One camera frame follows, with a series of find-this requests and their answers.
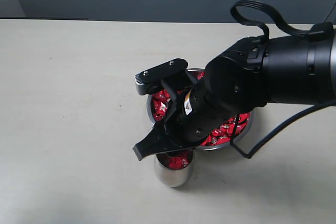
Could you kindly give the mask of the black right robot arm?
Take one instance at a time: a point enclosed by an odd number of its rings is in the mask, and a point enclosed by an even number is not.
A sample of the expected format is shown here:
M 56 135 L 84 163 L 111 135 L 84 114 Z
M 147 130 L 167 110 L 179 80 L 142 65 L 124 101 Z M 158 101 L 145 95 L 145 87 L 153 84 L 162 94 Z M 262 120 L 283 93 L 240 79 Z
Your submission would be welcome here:
M 138 159 L 199 146 L 231 117 L 268 103 L 306 104 L 248 153 L 294 121 L 335 105 L 335 34 L 322 40 L 279 37 L 257 45 L 244 38 L 211 60 L 197 80 L 176 58 L 135 76 L 138 94 L 166 90 L 171 100 L 164 118 L 133 147 Z

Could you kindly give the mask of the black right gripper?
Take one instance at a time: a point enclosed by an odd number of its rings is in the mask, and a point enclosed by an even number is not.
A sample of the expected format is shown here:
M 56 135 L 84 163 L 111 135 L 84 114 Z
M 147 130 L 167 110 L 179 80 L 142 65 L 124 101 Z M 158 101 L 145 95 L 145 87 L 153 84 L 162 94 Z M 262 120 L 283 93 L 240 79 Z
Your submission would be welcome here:
M 137 159 L 229 143 L 246 130 L 251 117 L 251 112 L 241 108 L 241 94 L 237 83 L 229 79 L 199 80 L 189 91 L 182 92 L 176 107 L 167 110 L 164 122 L 155 123 L 149 134 L 134 145 Z

